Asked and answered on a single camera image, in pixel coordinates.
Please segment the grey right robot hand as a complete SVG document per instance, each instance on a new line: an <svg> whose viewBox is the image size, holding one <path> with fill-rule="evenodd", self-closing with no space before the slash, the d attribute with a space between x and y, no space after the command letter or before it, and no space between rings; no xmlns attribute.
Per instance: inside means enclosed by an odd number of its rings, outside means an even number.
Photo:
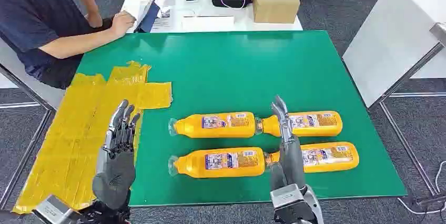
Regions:
<svg viewBox="0 0 446 224"><path fill-rule="evenodd" d="M273 162L270 167L271 190L296 184L304 195L308 187L303 171L302 151L298 137L292 132L292 123L286 103L277 95L275 101L271 103L271 109L274 115L278 117L281 134L279 160Z"/></svg>

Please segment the person's right hand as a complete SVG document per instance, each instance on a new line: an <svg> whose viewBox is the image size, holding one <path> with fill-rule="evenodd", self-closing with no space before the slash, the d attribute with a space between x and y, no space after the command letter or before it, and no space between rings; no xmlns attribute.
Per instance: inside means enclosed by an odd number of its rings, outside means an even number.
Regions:
<svg viewBox="0 0 446 224"><path fill-rule="evenodd" d="M133 27L136 18L127 11L117 13L112 21L110 32L114 39L123 37L126 32Z"/></svg>

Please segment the person's left hand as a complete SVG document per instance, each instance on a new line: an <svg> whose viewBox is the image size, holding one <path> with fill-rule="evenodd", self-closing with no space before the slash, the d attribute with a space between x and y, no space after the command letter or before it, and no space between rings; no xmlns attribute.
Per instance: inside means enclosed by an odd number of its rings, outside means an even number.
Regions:
<svg viewBox="0 0 446 224"><path fill-rule="evenodd" d="M99 28L103 25L103 19L99 12L92 12L85 15L90 27Z"/></svg>

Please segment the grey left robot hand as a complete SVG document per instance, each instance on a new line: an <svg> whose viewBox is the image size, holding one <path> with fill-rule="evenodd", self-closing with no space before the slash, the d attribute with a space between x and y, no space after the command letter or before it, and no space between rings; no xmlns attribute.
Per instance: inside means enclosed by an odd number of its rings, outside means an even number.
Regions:
<svg viewBox="0 0 446 224"><path fill-rule="evenodd" d="M134 109L126 99L118 105L98 152L92 189L95 197L111 209L128 204L130 187L136 178L134 138L140 113L131 117Z"/></svg>

